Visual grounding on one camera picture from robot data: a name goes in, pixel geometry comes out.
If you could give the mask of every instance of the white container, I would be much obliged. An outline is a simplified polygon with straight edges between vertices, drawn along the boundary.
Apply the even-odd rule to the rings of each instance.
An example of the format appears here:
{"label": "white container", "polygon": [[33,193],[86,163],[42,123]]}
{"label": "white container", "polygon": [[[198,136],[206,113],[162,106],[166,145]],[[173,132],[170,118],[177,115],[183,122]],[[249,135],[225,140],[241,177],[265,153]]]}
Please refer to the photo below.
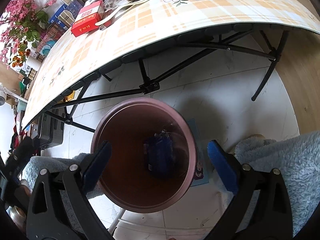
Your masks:
{"label": "white container", "polygon": [[26,65],[30,66],[32,69],[34,69],[35,71],[39,71],[40,67],[41,67],[42,62],[40,62],[39,60],[35,59],[34,57],[29,56],[27,61],[26,61]]}

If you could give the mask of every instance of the table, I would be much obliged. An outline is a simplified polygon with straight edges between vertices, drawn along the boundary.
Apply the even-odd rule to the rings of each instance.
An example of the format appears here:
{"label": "table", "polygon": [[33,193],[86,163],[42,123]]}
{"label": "table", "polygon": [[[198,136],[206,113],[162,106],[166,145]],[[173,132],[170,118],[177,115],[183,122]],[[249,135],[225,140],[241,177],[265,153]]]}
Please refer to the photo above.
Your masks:
{"label": "table", "polygon": [[[277,49],[265,35],[263,30],[266,28],[283,30]],[[153,92],[160,88],[162,80],[216,49],[240,51],[270,59],[270,68],[252,97],[255,100],[280,60],[289,31],[299,29],[320,34],[319,20],[297,0],[150,0],[130,9],[102,32],[98,30],[75,38],[68,30],[51,49],[39,71],[23,126],[46,113],[67,124],[94,132],[94,129],[72,121],[77,104]],[[253,30],[261,30],[269,53],[229,45]],[[216,35],[219,36],[217,42],[211,42]],[[204,50],[159,77],[150,79],[144,69],[143,59],[172,46]],[[107,77],[108,72],[122,63],[133,61],[139,61],[144,81],[139,88],[82,98],[92,81],[101,75]],[[58,104],[64,96],[81,87],[83,92],[78,100]],[[74,107],[67,118],[48,111],[70,105]]]}

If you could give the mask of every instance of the wooden floor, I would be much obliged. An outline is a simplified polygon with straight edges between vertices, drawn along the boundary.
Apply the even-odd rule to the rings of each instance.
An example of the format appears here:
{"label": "wooden floor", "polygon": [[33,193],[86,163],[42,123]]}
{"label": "wooden floor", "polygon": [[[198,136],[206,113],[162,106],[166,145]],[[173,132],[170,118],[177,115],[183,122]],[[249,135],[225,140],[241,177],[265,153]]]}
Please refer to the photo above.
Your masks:
{"label": "wooden floor", "polygon": [[[309,0],[298,0],[319,19]],[[266,32],[274,47],[281,31]],[[268,51],[259,33],[252,35]],[[300,134],[320,130],[320,35],[306,31],[290,32],[276,70],[289,94]]]}

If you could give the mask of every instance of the black metal table frame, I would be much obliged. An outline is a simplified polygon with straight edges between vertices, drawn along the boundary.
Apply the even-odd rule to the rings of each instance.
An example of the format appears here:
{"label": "black metal table frame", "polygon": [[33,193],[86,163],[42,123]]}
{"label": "black metal table frame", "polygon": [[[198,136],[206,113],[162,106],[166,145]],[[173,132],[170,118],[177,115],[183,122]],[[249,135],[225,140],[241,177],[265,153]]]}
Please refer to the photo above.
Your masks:
{"label": "black metal table frame", "polygon": [[[249,48],[230,44],[230,43],[233,43],[234,41],[237,41],[237,40],[243,38],[246,35],[251,34],[252,32],[253,32],[253,30],[249,30],[249,31],[245,31],[245,32],[238,32],[238,33],[235,33],[225,39],[222,39],[222,35],[220,34],[219,35],[219,42],[202,41],[202,42],[189,42],[189,43],[179,44],[178,46],[180,46],[180,47],[204,48],[204,50],[187,58],[186,60],[182,61],[181,63],[177,64],[176,66],[172,67],[171,69],[167,70],[166,72],[164,72],[163,74],[161,74],[160,76],[158,76],[154,79],[150,79],[150,77],[148,77],[148,75],[146,73],[146,69],[144,67],[143,59],[140,58],[140,59],[138,59],[138,62],[139,62],[139,66],[140,66],[141,75],[143,78],[143,84],[140,85],[138,89],[124,90],[124,91],[119,91],[119,92],[113,92],[113,93],[83,98],[85,92],[87,91],[87,89],[89,88],[89,86],[91,84],[91,83],[86,83],[82,87],[82,90],[76,100],[58,103],[56,105],[53,105],[44,114],[47,114],[47,115],[51,116],[52,118],[57,119],[65,124],[69,124],[69,125],[72,125],[72,126],[75,126],[75,127],[81,128],[83,130],[87,130],[89,132],[94,133],[95,129],[81,125],[81,124],[76,123],[72,120],[72,116],[75,113],[76,108],[79,104],[93,102],[93,101],[99,101],[99,100],[108,99],[108,98],[117,98],[117,97],[136,95],[136,94],[146,95],[146,94],[152,93],[152,92],[160,89],[160,82],[161,81],[163,81],[164,79],[170,77],[171,75],[182,70],[183,68],[187,67],[188,65],[196,62],[197,60],[201,59],[202,57],[205,57],[206,55],[208,55],[218,49],[238,51],[238,52],[243,52],[243,53],[247,53],[247,54],[252,54],[252,55],[268,58],[271,61],[270,67],[269,67],[267,73],[265,74],[260,86],[258,87],[257,91],[255,92],[255,94],[251,98],[252,101],[255,101],[257,96],[262,91],[263,87],[266,85],[268,79],[270,78],[272,72],[274,71],[277,63],[279,62],[279,60],[281,58],[281,53],[283,52],[284,46],[285,46],[286,41],[288,39],[289,31],[288,30],[283,31],[278,48],[276,49],[275,47],[273,47],[271,45],[265,32],[263,30],[260,30],[260,34],[263,37],[264,41],[266,42],[266,44],[270,50],[269,53],[265,53],[265,52],[261,52],[258,50],[249,49]],[[106,74],[102,74],[102,76],[104,76],[108,81],[111,81],[111,78],[109,78]],[[67,106],[73,106],[70,113],[67,112]],[[57,114],[50,112],[50,110],[61,108],[61,107],[63,107],[65,110],[65,117],[62,117],[62,116],[59,116]]]}

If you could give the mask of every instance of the blue gripper pad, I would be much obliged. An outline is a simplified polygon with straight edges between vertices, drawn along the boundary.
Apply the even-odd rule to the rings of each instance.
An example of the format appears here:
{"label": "blue gripper pad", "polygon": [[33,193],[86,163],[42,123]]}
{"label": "blue gripper pad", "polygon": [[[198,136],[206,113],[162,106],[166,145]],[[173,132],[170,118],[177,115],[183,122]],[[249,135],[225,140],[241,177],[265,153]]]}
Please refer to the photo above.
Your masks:
{"label": "blue gripper pad", "polygon": [[217,170],[223,185],[226,187],[227,191],[231,191],[236,195],[239,190],[237,175],[227,162],[227,159],[224,156],[226,153],[216,141],[210,141],[207,150],[210,161]]}

